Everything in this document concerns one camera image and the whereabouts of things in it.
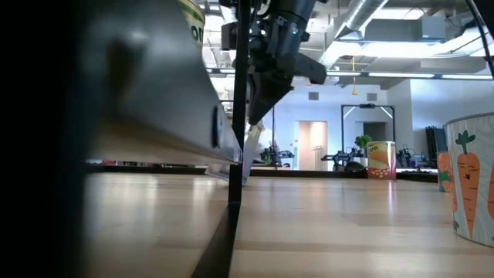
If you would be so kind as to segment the large yellow corn can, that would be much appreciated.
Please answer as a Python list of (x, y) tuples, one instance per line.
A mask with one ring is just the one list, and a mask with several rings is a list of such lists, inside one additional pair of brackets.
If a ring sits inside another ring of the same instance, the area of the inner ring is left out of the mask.
[(178, 4), (188, 23), (194, 41), (198, 44), (199, 50), (202, 51), (205, 27), (204, 11), (194, 0), (178, 0)]

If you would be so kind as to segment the pink teal box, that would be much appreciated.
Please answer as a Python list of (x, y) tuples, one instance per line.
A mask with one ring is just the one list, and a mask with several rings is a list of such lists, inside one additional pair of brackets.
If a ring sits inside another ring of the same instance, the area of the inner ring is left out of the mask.
[(243, 163), (242, 163), (242, 185), (246, 186), (248, 177), (250, 176), (250, 171), (252, 163), (255, 156), (259, 153), (257, 151), (259, 137), (263, 131), (264, 127), (262, 121), (255, 125), (249, 127), (247, 137), (244, 143), (243, 149)]

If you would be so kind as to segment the orange slice print box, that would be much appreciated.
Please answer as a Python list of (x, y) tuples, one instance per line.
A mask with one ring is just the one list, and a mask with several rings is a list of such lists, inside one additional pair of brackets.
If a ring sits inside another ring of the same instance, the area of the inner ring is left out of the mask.
[(453, 185), (451, 156), (447, 151), (438, 152), (438, 183), (440, 192), (450, 192)]

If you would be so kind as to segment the black table edge rail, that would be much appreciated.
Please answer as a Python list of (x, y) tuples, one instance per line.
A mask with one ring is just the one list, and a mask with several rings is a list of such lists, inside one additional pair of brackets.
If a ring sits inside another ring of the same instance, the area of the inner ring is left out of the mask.
[[(156, 168), (156, 167), (134, 167), (134, 166), (108, 166), (88, 164), (88, 173), (131, 173), (131, 174), (163, 174), (163, 175), (204, 175), (204, 168)], [(252, 169), (250, 175), (253, 177), (277, 177), (277, 178), (355, 178), (367, 179), (362, 172), (334, 172), (334, 171), (292, 171), (292, 170), (266, 170)], [(437, 183), (436, 173), (424, 172), (398, 172), (397, 180), (419, 181)]]

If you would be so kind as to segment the green potted plant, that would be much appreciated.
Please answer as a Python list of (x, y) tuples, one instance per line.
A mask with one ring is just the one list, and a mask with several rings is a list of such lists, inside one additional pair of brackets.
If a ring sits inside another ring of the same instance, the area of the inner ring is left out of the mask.
[(365, 134), (357, 136), (354, 142), (361, 152), (360, 163), (366, 168), (368, 167), (367, 144), (372, 142), (372, 140), (371, 136)]

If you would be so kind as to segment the white carrot print can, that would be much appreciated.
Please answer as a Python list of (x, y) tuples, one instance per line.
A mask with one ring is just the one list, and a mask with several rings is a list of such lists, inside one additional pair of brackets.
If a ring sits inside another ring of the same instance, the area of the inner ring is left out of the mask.
[(494, 112), (445, 125), (455, 187), (454, 232), (494, 248)]

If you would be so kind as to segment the pale pink door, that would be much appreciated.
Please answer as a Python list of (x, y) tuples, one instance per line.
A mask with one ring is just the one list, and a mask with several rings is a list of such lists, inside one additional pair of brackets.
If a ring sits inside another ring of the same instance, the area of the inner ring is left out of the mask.
[(327, 122), (300, 121), (298, 133), (298, 162), (301, 171), (327, 171)]

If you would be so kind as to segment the black standing panels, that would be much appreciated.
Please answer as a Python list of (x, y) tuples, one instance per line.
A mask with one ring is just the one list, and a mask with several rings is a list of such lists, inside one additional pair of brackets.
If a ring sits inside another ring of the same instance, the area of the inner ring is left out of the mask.
[(448, 150), (445, 129), (428, 126), (425, 128), (425, 134), (428, 147), (428, 160), (434, 166), (437, 166), (438, 154)]

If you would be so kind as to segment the silver round air duct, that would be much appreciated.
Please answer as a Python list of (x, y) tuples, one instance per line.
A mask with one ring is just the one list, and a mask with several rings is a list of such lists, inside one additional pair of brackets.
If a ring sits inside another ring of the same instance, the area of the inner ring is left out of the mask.
[(389, 0), (351, 0), (348, 10), (341, 16), (330, 20), (326, 33), (327, 48), (320, 62), (331, 67), (343, 53), (345, 42), (364, 40), (365, 28), (376, 12), (381, 10)]

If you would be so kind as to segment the black metal wooden shelf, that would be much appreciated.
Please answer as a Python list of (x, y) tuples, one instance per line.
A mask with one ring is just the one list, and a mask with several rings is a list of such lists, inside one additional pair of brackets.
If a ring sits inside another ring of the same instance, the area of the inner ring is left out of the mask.
[(81, 46), (90, 152), (117, 161), (228, 164), (228, 202), (193, 274), (230, 272), (242, 202), (252, 0), (238, 0), (233, 118), (228, 120), (177, 0), (94, 1)]

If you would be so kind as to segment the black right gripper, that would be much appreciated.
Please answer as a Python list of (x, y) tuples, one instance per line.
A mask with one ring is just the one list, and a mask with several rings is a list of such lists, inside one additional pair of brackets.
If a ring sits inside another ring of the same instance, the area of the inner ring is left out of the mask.
[(308, 18), (304, 15), (255, 15), (249, 35), (249, 124), (254, 125), (289, 92), (293, 76), (324, 84), (326, 67), (299, 52)]

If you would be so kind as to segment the small yellow corn can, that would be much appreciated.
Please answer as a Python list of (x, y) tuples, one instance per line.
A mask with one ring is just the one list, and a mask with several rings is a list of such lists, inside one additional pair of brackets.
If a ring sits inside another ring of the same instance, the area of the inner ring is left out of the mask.
[(394, 141), (372, 141), (367, 144), (369, 179), (396, 179), (396, 146)]

